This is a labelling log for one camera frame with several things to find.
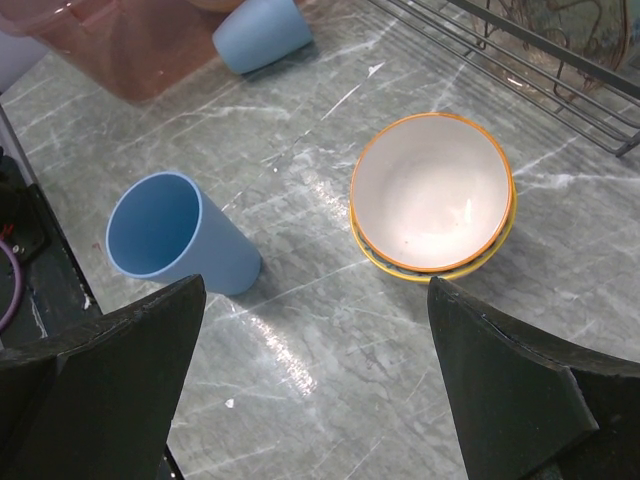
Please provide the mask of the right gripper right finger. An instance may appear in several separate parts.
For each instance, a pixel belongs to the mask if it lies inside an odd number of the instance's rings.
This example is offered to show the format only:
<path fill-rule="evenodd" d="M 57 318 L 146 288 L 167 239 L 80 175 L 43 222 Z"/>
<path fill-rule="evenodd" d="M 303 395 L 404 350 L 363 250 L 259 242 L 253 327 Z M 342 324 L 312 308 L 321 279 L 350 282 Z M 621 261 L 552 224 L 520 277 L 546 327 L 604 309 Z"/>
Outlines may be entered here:
<path fill-rule="evenodd" d="M 639 365 L 561 339 L 441 278 L 427 307 L 471 479 L 636 479 Z"/>

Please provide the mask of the light blue cup lying down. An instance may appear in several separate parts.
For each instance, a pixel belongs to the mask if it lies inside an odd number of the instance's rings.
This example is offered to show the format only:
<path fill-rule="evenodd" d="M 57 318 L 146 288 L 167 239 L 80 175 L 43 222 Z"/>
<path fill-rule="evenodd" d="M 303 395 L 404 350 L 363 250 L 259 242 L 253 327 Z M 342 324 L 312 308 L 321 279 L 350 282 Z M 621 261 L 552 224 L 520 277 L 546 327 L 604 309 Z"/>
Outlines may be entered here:
<path fill-rule="evenodd" d="M 313 41 L 292 0 L 251 0 L 239 5 L 212 35 L 214 47 L 235 74 L 274 63 Z"/>

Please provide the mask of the cream bowl under red bowl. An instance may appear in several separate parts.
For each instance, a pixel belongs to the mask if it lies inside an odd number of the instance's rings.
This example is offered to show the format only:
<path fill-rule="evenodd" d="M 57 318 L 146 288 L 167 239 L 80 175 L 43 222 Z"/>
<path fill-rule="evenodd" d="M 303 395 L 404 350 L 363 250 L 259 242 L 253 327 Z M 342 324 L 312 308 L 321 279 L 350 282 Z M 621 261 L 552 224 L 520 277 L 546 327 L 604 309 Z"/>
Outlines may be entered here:
<path fill-rule="evenodd" d="M 497 239 L 493 242 L 493 244 L 479 257 L 476 259 L 462 265 L 459 267 L 455 267 L 453 269 L 438 271 L 434 273 L 429 272 L 419 272 L 407 268 L 403 268 L 391 263 L 389 260 L 383 259 L 378 253 L 376 253 L 373 248 L 366 242 L 364 239 L 364 235 L 360 232 L 360 229 L 357 225 L 355 219 L 355 213 L 353 208 L 350 208 L 349 211 L 349 220 L 352 235 L 361 250 L 361 252 L 365 255 L 365 257 L 373 263 L 378 269 L 383 272 L 413 283 L 418 284 L 429 284 L 431 279 L 434 277 L 441 277 L 445 280 L 456 280 L 467 276 L 478 269 L 480 269 L 483 265 L 485 265 L 503 246 L 506 242 L 511 230 L 515 224 L 517 209 L 518 209 L 518 197 L 516 184 L 514 180 L 511 180 L 511 190 L 513 194 L 513 202 L 507 217 L 507 221 L 498 235 Z"/>

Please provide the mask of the pink transparent plastic bin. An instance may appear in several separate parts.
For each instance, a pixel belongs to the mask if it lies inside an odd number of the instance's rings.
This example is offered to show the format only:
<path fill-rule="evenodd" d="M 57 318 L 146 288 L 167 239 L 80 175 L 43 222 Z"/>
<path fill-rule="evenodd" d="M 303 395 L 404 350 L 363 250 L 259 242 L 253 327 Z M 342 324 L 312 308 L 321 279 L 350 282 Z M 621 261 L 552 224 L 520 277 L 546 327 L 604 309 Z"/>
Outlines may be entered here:
<path fill-rule="evenodd" d="M 1 31 L 29 37 L 113 95 L 152 99 L 215 58 L 238 1 L 3 1 Z"/>

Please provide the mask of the blue upright plastic cup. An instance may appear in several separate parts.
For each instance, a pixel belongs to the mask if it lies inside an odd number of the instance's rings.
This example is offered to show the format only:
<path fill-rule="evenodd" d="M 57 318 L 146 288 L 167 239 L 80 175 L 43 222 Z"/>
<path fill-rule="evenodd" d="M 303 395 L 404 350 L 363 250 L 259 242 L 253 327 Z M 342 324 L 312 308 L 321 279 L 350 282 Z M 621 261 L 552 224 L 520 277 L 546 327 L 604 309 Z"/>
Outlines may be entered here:
<path fill-rule="evenodd" d="M 132 185 L 109 219 L 105 248 L 121 273 L 170 284 L 202 276 L 207 291 L 240 295 L 256 282 L 256 246 L 189 177 L 159 172 Z"/>

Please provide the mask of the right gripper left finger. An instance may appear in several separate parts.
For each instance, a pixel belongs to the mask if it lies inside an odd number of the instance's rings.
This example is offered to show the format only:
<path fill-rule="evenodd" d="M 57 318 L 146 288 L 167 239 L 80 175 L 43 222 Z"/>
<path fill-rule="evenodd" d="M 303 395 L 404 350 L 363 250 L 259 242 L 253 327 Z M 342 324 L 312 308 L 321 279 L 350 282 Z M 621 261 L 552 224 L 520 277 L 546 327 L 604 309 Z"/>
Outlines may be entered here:
<path fill-rule="evenodd" d="M 192 275 L 1 352 L 4 479 L 154 479 L 200 332 Z"/>

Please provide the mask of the white bowl blue dashes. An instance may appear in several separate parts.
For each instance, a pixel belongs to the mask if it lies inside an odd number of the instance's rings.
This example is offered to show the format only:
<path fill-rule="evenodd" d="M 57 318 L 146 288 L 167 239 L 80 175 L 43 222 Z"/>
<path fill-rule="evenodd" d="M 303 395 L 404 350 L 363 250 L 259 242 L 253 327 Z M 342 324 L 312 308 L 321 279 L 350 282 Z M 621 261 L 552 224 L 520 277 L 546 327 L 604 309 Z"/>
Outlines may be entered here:
<path fill-rule="evenodd" d="M 365 146 L 350 184 L 355 226 L 391 264 L 421 273 L 457 269 L 487 252 L 515 193 L 504 149 L 462 116 L 410 115 Z"/>

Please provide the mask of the clear glass plate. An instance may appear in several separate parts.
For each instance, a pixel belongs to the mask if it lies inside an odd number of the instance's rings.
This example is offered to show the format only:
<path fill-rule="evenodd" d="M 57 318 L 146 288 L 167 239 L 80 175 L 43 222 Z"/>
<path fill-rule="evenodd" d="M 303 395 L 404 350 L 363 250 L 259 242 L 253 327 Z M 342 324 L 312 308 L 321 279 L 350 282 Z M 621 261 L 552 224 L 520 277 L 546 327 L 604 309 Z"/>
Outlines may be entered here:
<path fill-rule="evenodd" d="M 639 48 L 637 1 L 478 1 L 492 13 L 524 27 L 575 54 L 616 71 Z M 474 17 L 476 32 L 501 47 L 487 48 L 498 64 L 485 66 L 506 82 L 542 100 L 546 90 L 564 100 L 576 94 L 552 82 L 550 75 L 587 93 L 602 83 L 579 69 Z"/>

